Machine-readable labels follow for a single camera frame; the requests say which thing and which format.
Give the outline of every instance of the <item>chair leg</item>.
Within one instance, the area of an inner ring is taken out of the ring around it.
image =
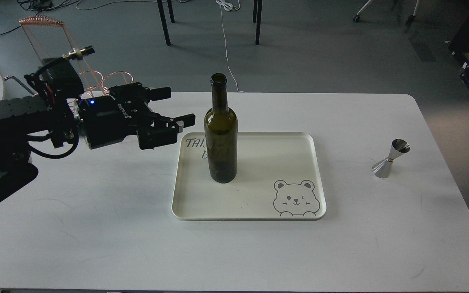
[[[253,0],[253,22],[256,22],[256,7],[257,7],[257,0]]]
[[[168,26],[166,24],[166,15],[164,14],[164,7],[162,6],[162,0],[157,0],[158,12],[160,13],[160,22],[162,22],[162,30],[164,30],[164,38],[166,39],[166,45],[171,46],[169,41]]]
[[[414,14],[412,14],[414,17],[417,14],[417,11],[419,10],[419,2],[420,0],[417,0],[417,2],[415,2]]]
[[[363,5],[363,7],[361,7],[361,9],[357,12],[356,15],[361,15],[361,13],[363,13],[363,11],[368,7],[370,6],[370,4],[372,4],[374,0],[368,0],[367,3],[365,3],[365,5]]]
[[[368,0],[367,3],[365,3],[365,5],[363,5],[363,7],[361,7],[361,9],[357,12],[357,14],[354,16],[353,20],[354,22],[359,22],[359,15],[361,15],[361,13],[363,13],[363,11],[368,7],[370,6],[370,4],[372,4],[374,0]]]
[[[256,16],[256,41],[255,45],[260,44],[260,26],[262,22],[262,0],[258,0],[258,11]]]
[[[173,4],[171,3],[171,0],[168,1],[168,9],[169,9],[169,20],[171,20],[171,23],[175,23],[175,17],[173,16]]]
[[[410,15],[408,17],[408,19],[406,20],[405,24],[407,26],[409,26],[410,24],[412,24],[412,22],[414,21],[415,19],[415,15],[417,14],[417,11],[419,10],[419,0],[417,0],[417,2],[415,2],[415,8],[414,8],[414,13],[412,15]]]

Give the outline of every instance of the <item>dark green glass bottle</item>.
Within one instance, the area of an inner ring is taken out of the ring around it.
[[[211,177],[227,183],[236,176],[238,119],[227,107],[227,78],[221,73],[211,76],[213,107],[204,117],[207,160]]]

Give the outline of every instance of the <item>jigger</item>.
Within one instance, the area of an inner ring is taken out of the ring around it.
[[[394,139],[392,141],[392,147],[390,148],[390,154],[388,157],[376,163],[372,167],[372,172],[379,178],[387,178],[392,171],[392,163],[395,158],[402,156],[410,151],[410,145],[402,139]]]

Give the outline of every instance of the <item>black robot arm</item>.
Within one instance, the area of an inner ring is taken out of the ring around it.
[[[45,59],[45,65],[25,76],[37,95],[0,101],[0,202],[37,176],[30,164],[35,153],[63,158],[85,137],[90,149],[123,141],[136,135],[141,150],[176,143],[178,133],[195,124],[195,115],[171,118],[155,113],[149,102],[171,98],[171,88],[149,89],[139,82],[110,87],[107,95],[81,99],[82,82],[69,63],[92,54],[91,46],[59,58]],[[75,111],[67,99],[75,99]],[[36,132],[45,135],[34,135]],[[46,154],[30,141],[51,141],[54,148],[64,143],[70,149],[59,155]]]

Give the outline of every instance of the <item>white cable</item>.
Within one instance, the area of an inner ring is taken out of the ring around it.
[[[225,11],[237,11],[240,9],[240,0],[238,0],[238,7],[232,5],[229,2],[225,2],[225,0],[216,0],[216,4],[222,6]]]
[[[227,56],[227,39],[226,39],[226,31],[224,29],[224,14],[222,12],[222,8],[220,7],[220,19],[222,20],[222,32],[224,33],[224,44],[225,44],[225,47],[226,47],[226,60],[227,60],[227,69],[229,69],[229,73],[231,74],[231,77],[233,78],[234,80],[234,83],[236,85],[236,91],[238,93],[244,93],[244,91],[240,91],[238,89],[238,82],[236,81],[236,78],[235,76],[233,75],[233,72],[231,72],[231,68],[229,67],[229,57]]]

